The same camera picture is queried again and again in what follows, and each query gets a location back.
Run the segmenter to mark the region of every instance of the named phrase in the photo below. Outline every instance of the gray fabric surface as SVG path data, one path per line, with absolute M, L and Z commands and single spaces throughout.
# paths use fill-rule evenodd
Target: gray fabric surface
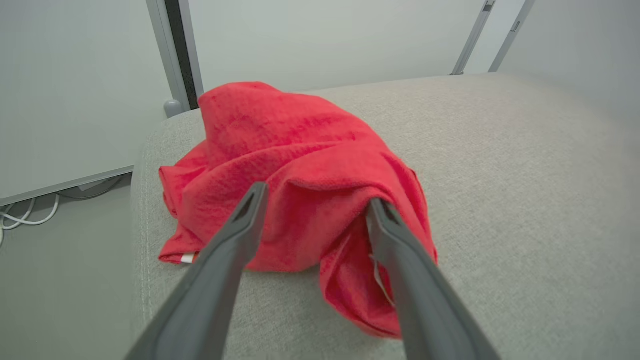
M 503 74 L 313 94 L 361 117 L 416 171 L 440 268 L 503 358 L 640 357 L 637 133 L 543 83 Z M 134 169 L 136 335 L 186 269 L 157 260 L 175 230 L 157 169 L 204 138 L 199 115 L 162 124 Z M 228 357 L 404 357 L 400 342 L 340 318 L 316 277 L 314 269 L 245 274 Z

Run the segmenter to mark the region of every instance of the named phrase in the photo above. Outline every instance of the red towel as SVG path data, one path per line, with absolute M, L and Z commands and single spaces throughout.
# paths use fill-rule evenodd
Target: red towel
M 435 260 L 415 173 L 367 124 L 320 97 L 234 83 L 199 104 L 206 140 L 160 168 L 164 202 L 178 219 L 160 260 L 190 261 L 249 187 L 265 181 L 264 232 L 248 269 L 299 272 L 319 263 L 329 304 L 369 334 L 399 338 L 395 309 L 374 278 L 364 211 L 371 198 L 393 203 Z

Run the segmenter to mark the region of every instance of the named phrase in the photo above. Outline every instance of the white wall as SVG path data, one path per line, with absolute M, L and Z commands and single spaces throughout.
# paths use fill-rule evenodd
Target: white wall
M 498 51 L 513 27 L 525 0 L 497 0 L 484 25 L 476 47 L 465 67 L 465 74 L 483 74 L 489 71 Z
M 484 0 L 190 0 L 204 90 L 449 75 Z
M 552 81 L 640 126 L 640 1 L 536 0 L 499 72 Z
M 0 203 L 131 166 L 165 119 L 144 1 L 3 1 L 0 49 Z

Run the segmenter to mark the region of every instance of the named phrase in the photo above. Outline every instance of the white cable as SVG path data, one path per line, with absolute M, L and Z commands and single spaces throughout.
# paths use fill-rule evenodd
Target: white cable
M 5 230 L 15 229 L 16 227 L 20 226 L 21 224 L 25 224 L 25 225 L 40 225 L 40 224 L 44 224 L 47 221 L 51 220 L 53 215 L 55 215 L 56 211 L 58 210 L 58 205 L 60 205 L 60 195 L 56 194 L 56 202 L 53 204 L 53 209 L 49 213 L 49 216 L 47 216 L 44 219 L 39 220 L 39 221 L 27 221 L 26 219 L 31 215 L 31 212 L 33 211 L 33 206 L 35 205 L 35 203 L 36 203 L 36 199 L 35 198 L 31 199 L 31 203 L 29 203 L 29 209 L 27 209 L 27 212 L 22 216 L 22 218 L 16 218 L 16 217 L 13 217 L 13 216 L 7 214 L 9 212 L 9 210 L 11 210 L 11 208 L 15 204 L 11 204 L 11 205 L 7 206 L 5 211 L 0 211 L 0 246 L 2 246 L 2 242 L 4 240 L 4 231 Z M 15 221 L 15 224 L 12 224 L 12 225 L 9 225 L 9 226 L 5 226 L 4 225 L 4 221 L 6 219 Z

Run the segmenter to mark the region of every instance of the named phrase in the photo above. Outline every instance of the floor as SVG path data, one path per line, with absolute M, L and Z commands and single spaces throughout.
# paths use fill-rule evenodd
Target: floor
M 61 199 L 38 226 L 5 231 L 0 247 L 0 358 L 122 359 L 131 346 L 127 176 L 100 197 Z M 53 195 L 30 220 L 46 217 Z M 15 206 L 24 212 L 28 204 Z

